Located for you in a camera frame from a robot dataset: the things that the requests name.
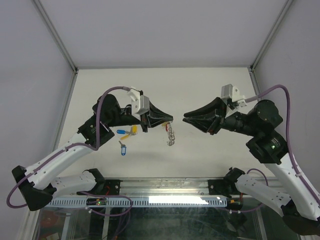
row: blue handle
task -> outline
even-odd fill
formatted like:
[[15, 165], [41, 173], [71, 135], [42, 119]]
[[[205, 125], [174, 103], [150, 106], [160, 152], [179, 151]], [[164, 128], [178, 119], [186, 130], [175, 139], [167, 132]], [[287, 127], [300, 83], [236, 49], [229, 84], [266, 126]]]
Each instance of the blue handle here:
[[126, 131], [125, 130], [117, 130], [116, 133], [117, 134], [126, 134]]
[[126, 146], [122, 146], [121, 147], [121, 155], [122, 156], [126, 155], [126, 152], [127, 152], [127, 147]]

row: white wall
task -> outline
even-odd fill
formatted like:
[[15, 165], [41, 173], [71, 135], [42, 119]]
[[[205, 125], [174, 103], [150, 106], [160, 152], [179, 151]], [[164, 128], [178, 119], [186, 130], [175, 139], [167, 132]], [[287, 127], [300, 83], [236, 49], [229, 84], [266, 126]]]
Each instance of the white wall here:
[[0, 32], [0, 232], [14, 240], [25, 210], [6, 205], [11, 170], [51, 151], [72, 72], [32, 1], [1, 1]]
[[[62, 175], [98, 168], [105, 177], [222, 177], [230, 167], [259, 168], [271, 176], [246, 147], [250, 137], [221, 130], [204, 134], [182, 122], [183, 114], [200, 108], [215, 97], [221, 87], [232, 83], [246, 96], [254, 95], [246, 68], [142, 68], [80, 70], [62, 131], [65, 143], [93, 114], [92, 106], [113, 86], [134, 86], [143, 90], [160, 110], [173, 115], [175, 145], [167, 146], [167, 133], [161, 126], [124, 140], [126, 156], [121, 156], [118, 136], [98, 152], [78, 160]], [[124, 91], [112, 92], [122, 107], [131, 103]], [[251, 103], [244, 111], [250, 110]]]
[[[285, 85], [291, 95], [291, 142], [296, 160], [320, 191], [320, 1], [296, 0], [256, 69], [262, 90]], [[268, 96], [286, 116], [281, 90]], [[285, 132], [285, 125], [279, 127]]]

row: robotic arm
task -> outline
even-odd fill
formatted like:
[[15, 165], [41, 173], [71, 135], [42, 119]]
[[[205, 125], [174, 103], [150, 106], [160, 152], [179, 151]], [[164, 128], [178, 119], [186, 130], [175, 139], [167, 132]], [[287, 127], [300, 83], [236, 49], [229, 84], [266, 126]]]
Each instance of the robotic arm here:
[[[116, 97], [108, 94], [115, 89], [127, 91], [131, 104], [121, 108]], [[96, 168], [86, 170], [79, 175], [57, 176], [76, 160], [97, 151], [100, 146], [108, 142], [115, 135], [110, 127], [141, 125], [142, 131], [147, 133], [148, 128], [173, 121], [171, 115], [156, 108], [142, 91], [128, 87], [109, 89], [97, 100], [92, 109], [93, 116], [80, 126], [63, 146], [31, 166], [26, 168], [17, 166], [12, 170], [26, 205], [31, 211], [45, 207], [52, 199], [59, 196], [79, 191], [95, 194], [102, 190], [105, 179]]]
[[261, 100], [248, 114], [238, 112], [239, 108], [246, 105], [245, 96], [240, 95], [237, 87], [229, 84], [222, 87], [221, 97], [185, 113], [183, 121], [211, 135], [226, 129], [252, 136], [246, 143], [250, 153], [278, 178], [288, 194], [256, 182], [238, 168], [231, 169], [223, 178], [221, 194], [231, 197], [226, 189], [235, 187], [277, 212], [297, 234], [320, 236], [320, 194], [293, 155], [291, 158], [286, 140], [275, 131], [283, 121], [277, 107], [270, 100]]

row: gray wall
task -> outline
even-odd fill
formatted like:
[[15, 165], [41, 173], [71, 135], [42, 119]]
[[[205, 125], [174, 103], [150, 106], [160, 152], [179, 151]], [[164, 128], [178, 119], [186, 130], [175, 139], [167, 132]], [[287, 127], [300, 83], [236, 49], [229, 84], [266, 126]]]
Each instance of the gray wall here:
[[[291, 96], [291, 142], [297, 162], [320, 191], [320, 1], [297, 0], [289, 10], [270, 48], [256, 69], [260, 88], [285, 85]], [[282, 90], [275, 101], [283, 118]], [[284, 134], [285, 124], [279, 130]]]
[[52, 149], [72, 72], [32, 1], [1, 1], [0, 33], [0, 233], [14, 240], [25, 211], [6, 205], [11, 170]]

